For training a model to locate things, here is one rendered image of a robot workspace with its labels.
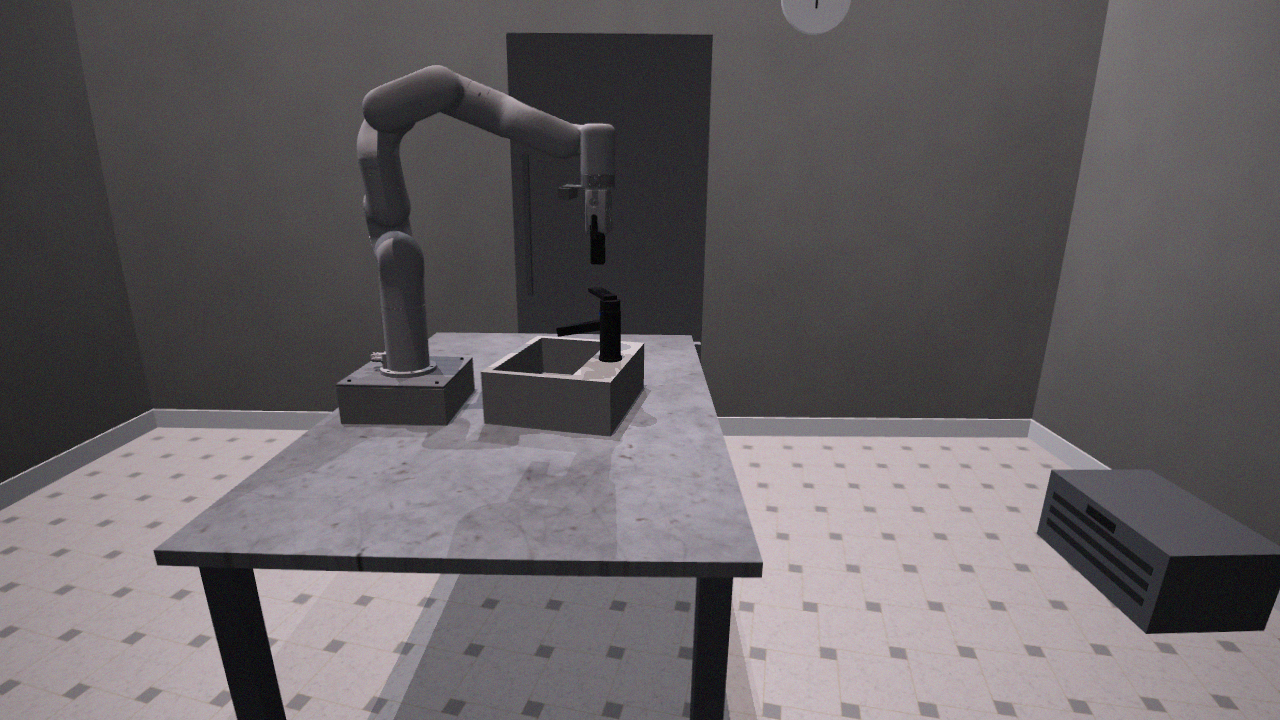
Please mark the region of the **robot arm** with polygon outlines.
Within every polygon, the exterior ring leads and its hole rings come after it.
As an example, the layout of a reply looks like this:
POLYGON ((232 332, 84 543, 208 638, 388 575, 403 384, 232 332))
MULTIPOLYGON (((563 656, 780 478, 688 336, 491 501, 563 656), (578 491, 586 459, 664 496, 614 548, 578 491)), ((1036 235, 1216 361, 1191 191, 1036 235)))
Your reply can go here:
POLYGON ((362 111, 357 158, 364 213, 379 268, 387 348, 372 352, 371 361, 383 364, 381 375, 428 375, 436 370, 436 363, 429 359, 424 256, 410 225, 411 202, 399 155, 403 136, 416 122, 442 111, 553 158, 581 156, 581 184, 558 188, 558 200, 571 200, 585 187, 614 187, 614 127, 571 124, 440 65, 372 88, 364 97, 362 111))

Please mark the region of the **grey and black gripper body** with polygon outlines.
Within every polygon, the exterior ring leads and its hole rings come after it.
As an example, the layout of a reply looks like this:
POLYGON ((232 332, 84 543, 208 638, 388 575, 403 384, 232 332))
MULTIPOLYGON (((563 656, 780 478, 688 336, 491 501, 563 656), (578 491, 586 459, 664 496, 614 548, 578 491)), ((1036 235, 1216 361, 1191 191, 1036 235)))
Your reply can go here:
POLYGON ((585 187, 585 190, 586 190, 585 193, 586 233, 588 229, 590 229, 590 225, 593 225, 593 215, 596 215, 598 232, 608 234, 613 229, 611 190, 614 190, 614 187, 609 188, 585 187))

